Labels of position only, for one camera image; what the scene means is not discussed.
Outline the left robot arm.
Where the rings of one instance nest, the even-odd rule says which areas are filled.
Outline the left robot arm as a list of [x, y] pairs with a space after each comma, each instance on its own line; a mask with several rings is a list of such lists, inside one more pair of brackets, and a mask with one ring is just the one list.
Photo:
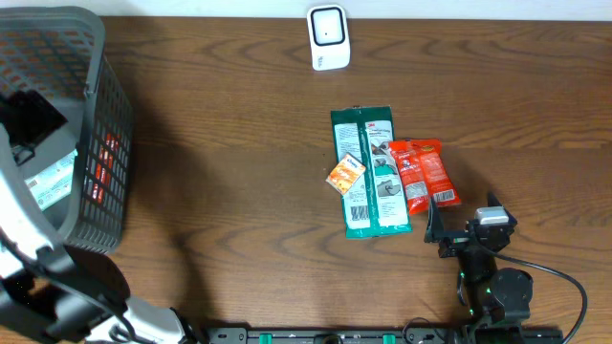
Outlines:
[[40, 343], [206, 343], [174, 309], [130, 294], [112, 260], [67, 247], [21, 165], [67, 119], [35, 91], [1, 99], [1, 323]]

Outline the mint green wipes pack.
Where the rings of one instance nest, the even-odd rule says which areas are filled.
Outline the mint green wipes pack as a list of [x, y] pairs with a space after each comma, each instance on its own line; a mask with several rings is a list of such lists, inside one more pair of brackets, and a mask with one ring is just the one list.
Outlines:
[[41, 211], [71, 193], [76, 157], [77, 150], [73, 150], [38, 174], [25, 180]]

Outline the orange-red snack bag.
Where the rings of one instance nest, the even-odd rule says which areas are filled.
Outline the orange-red snack bag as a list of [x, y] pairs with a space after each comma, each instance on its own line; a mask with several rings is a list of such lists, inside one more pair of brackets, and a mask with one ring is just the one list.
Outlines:
[[438, 139], [395, 140], [389, 147], [399, 169], [409, 215], [426, 212], [430, 199], [438, 207], [462, 203], [442, 162]]

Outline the green 3M wipes package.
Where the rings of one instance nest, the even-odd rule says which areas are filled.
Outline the green 3M wipes package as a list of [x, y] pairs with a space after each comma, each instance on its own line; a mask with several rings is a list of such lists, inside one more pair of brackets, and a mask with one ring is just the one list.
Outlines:
[[331, 122], [338, 162], [350, 153], [366, 167], [353, 187], [341, 195], [346, 237], [411, 232], [403, 184], [389, 147], [395, 139], [391, 108], [333, 110]]

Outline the red stick packet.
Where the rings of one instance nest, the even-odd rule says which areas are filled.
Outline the red stick packet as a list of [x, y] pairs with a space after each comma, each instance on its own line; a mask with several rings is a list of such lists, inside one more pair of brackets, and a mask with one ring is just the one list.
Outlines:
[[99, 147], [98, 162], [95, 171], [95, 183], [92, 197], [99, 203], [104, 202], [106, 189], [111, 185], [115, 154], [119, 150], [119, 142], [111, 133], [107, 133], [105, 140]]

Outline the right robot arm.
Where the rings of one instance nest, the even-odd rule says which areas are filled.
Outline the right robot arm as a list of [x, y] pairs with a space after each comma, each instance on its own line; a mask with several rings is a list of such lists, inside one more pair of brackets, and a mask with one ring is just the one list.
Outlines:
[[510, 243], [515, 217], [490, 193], [463, 230], [444, 229], [435, 201], [429, 202], [425, 234], [441, 258], [459, 262], [458, 297], [475, 320], [446, 330], [445, 343], [524, 343], [521, 323], [530, 317], [533, 278], [521, 269], [499, 269], [495, 255]]

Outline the orange Kleenex tissue pack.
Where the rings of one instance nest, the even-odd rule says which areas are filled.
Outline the orange Kleenex tissue pack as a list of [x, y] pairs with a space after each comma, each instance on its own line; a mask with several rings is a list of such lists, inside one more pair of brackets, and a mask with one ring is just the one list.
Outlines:
[[366, 167], [350, 153], [345, 154], [326, 178], [340, 195], [345, 195], [365, 173]]

